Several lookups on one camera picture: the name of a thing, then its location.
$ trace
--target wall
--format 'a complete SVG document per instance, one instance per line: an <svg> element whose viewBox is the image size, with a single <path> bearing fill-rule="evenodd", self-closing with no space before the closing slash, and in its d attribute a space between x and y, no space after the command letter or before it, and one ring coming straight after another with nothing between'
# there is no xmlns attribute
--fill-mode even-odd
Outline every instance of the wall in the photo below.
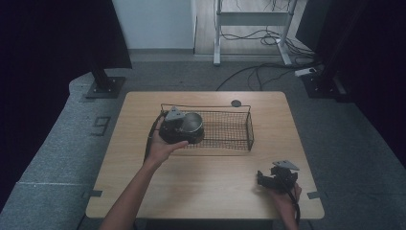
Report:
<svg viewBox="0 0 406 230"><path fill-rule="evenodd" d="M113 0L128 49L193 49L194 0Z"/></svg>

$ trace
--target dark curtain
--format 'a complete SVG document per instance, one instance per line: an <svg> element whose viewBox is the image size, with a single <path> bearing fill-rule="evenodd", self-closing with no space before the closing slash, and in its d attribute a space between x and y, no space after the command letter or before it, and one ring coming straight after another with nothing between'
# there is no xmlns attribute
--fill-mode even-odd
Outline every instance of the dark curtain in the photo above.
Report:
<svg viewBox="0 0 406 230"><path fill-rule="evenodd" d="M1 200L47 137L69 82L100 68L131 68L110 0L19 0L0 6Z"/></svg>

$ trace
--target black wire mesh basket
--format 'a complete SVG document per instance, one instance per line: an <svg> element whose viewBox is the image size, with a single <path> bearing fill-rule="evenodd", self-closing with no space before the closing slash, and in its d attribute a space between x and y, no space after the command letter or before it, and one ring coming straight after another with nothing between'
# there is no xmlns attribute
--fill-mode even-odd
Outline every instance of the black wire mesh basket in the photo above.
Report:
<svg viewBox="0 0 406 230"><path fill-rule="evenodd" d="M176 106L184 113L197 113L203 119L205 136L198 144L190 144L188 149L222 148L231 150L251 150L254 144L254 131L251 120L251 106L190 106L162 103L162 112Z"/></svg>

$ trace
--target black mechanical part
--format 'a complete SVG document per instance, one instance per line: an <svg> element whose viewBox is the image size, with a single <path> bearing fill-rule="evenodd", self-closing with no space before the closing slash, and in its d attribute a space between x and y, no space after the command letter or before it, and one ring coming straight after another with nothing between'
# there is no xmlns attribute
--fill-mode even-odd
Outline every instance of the black mechanical part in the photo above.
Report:
<svg viewBox="0 0 406 230"><path fill-rule="evenodd" d="M298 180L297 172L292 173L289 169L278 166L271 169L271 175L275 176L265 176L261 171L258 171L258 184L268 189L278 190L281 193L286 193L285 187L288 191L292 190Z"/></svg>

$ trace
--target hand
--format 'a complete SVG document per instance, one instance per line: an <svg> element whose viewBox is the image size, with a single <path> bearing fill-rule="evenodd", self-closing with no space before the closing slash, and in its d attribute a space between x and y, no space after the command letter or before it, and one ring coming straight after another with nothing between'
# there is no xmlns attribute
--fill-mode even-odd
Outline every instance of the hand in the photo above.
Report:
<svg viewBox="0 0 406 230"><path fill-rule="evenodd" d="M164 121L164 117L158 121L155 131L152 135L151 147L149 149L149 155L146 160L146 164L149 164L153 169L158 169L162 163L168 160L171 153L175 150L182 149L188 144L188 141L183 141L175 144L168 144L161 136L159 136L159 128Z"/></svg>
<svg viewBox="0 0 406 230"><path fill-rule="evenodd" d="M295 206L293 206L292 199L290 198L290 196L286 193L281 194L277 190L268 189L267 191L268 194L271 196L272 200L274 201L275 208L280 214L285 228L299 229L295 220L296 209ZM302 188L298 185L298 183L295 183L295 186L291 190L291 193L293 196L295 196L296 200L299 202L299 198L302 193Z"/></svg>

